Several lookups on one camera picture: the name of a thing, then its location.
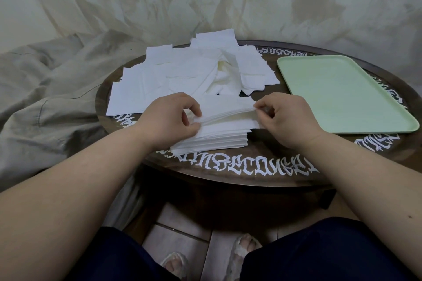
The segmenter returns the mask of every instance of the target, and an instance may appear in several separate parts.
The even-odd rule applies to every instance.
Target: dark blue pants
[[[66,280],[177,281],[132,238],[101,228]],[[361,222],[329,218],[249,253],[240,281],[417,280]]]

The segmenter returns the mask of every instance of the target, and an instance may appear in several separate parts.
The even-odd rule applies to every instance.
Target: plastic tray
[[[415,117],[349,57],[281,57],[277,65],[290,92],[305,98],[325,131],[371,134],[419,129]]]

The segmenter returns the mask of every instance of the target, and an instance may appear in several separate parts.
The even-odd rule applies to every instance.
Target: gray blanket
[[[0,55],[0,191],[105,136],[95,113],[98,87],[145,49],[137,38],[108,31],[74,34]],[[132,176],[105,225],[126,225],[142,205],[138,190]]]

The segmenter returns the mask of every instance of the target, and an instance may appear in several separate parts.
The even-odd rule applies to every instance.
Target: foot
[[[183,254],[179,252],[169,254],[163,260],[161,266],[177,276],[181,281],[187,281],[187,259]]]
[[[261,248],[261,244],[250,234],[245,234],[236,239],[230,255],[224,281],[239,281],[243,260],[249,252]]]

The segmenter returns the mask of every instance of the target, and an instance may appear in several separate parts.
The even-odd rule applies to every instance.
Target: wooden table
[[[289,93],[277,67],[276,61],[279,57],[338,54],[315,47],[274,41],[239,40],[238,43],[256,46],[281,81],[280,85],[266,86],[264,91],[254,91],[251,95],[254,100],[274,91]],[[380,67],[356,58],[352,59],[422,124],[422,99],[410,86]],[[142,56],[119,67],[98,90],[95,107],[98,119],[108,133],[130,126],[140,117],[140,114],[107,117],[105,113],[112,82],[120,79],[123,67],[132,67],[144,60],[145,56]],[[362,134],[343,135],[343,137],[398,162],[411,156],[422,144],[421,129],[411,134]],[[188,155],[172,156],[169,151],[158,151],[148,156],[144,162],[162,172],[191,182],[235,184],[266,189],[270,187],[306,189],[329,185],[323,174],[304,156],[281,146],[267,130],[253,129],[248,135],[248,141],[249,145],[244,148]]]

